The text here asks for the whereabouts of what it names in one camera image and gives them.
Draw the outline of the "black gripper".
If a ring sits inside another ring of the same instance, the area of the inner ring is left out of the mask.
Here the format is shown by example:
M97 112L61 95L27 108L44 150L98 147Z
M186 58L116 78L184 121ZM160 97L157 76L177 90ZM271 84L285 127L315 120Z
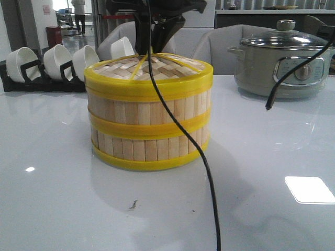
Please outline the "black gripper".
M106 1L106 9L111 15L117 12L132 12L136 28L135 50L139 55L146 55L151 42L150 33L152 21L149 16L162 15L154 25L152 32L152 49L160 53L168 41L184 27L183 13L190 10L203 13L206 1Z

